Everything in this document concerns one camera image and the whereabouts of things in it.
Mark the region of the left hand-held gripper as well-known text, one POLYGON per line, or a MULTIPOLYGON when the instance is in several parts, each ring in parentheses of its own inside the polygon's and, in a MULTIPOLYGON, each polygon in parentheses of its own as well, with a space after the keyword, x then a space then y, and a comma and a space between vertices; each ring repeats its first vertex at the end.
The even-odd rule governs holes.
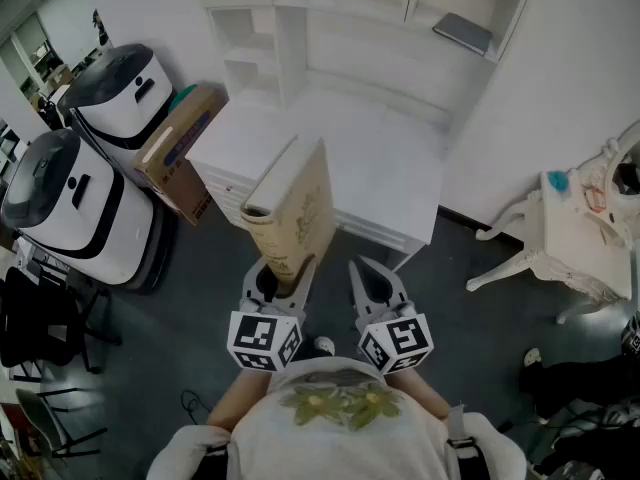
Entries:
POLYGON ((303 341, 304 308, 316 269, 316 257, 309 256, 296 278, 279 288, 265 257, 247 271, 244 298, 231 313, 227 337, 227 350, 241 368, 282 372, 292 361, 303 341))

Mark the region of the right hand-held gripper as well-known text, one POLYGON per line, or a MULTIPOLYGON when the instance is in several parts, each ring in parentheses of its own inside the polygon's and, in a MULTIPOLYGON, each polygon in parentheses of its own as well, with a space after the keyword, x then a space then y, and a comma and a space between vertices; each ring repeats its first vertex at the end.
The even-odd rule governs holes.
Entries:
POLYGON ((348 270, 353 305, 366 315, 357 320, 360 352, 381 374, 418 366, 433 351, 433 340, 425 315, 405 302, 399 276, 364 256, 351 260, 348 270))

